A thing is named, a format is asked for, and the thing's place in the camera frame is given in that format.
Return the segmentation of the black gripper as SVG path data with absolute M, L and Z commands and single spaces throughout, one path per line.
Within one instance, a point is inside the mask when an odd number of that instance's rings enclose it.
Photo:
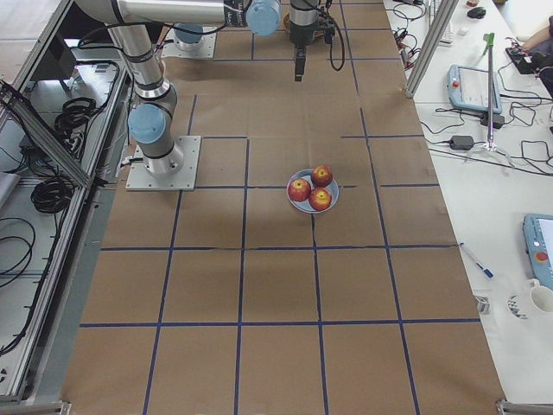
M 306 47 L 313 43 L 318 27 L 316 10 L 291 9 L 289 12 L 289 39 L 295 45 L 294 81 L 302 81 L 305 74 Z

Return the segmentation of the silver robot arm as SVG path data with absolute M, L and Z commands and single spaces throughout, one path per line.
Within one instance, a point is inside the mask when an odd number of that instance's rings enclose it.
M 184 164 L 184 152 L 170 133 L 176 90 L 168 81 L 147 31 L 147 23 L 247 27 L 256 35 L 272 35 L 281 21 L 278 1 L 80 1 L 79 7 L 104 24 L 127 68 L 134 74 L 139 105 L 128 126 L 153 176 L 172 174 Z
M 198 23 L 177 23 L 174 27 L 174 43 L 181 47 L 200 43 L 203 35 L 203 27 Z

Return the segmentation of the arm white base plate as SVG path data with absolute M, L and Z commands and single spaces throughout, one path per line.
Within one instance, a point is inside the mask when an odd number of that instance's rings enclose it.
M 214 56 L 216 34 L 211 34 L 211 31 L 215 30 L 215 27 L 204 26 L 204 35 L 200 43 L 195 45 L 189 45 L 188 47 L 181 47 L 174 43 L 174 30 L 171 29 L 168 32 L 168 37 L 165 40 L 161 57 L 162 58 L 181 58 L 191 60 L 211 60 Z
M 194 191 L 200 159 L 201 136 L 179 136 L 164 158 L 145 156 L 137 145 L 125 188 L 129 191 Z

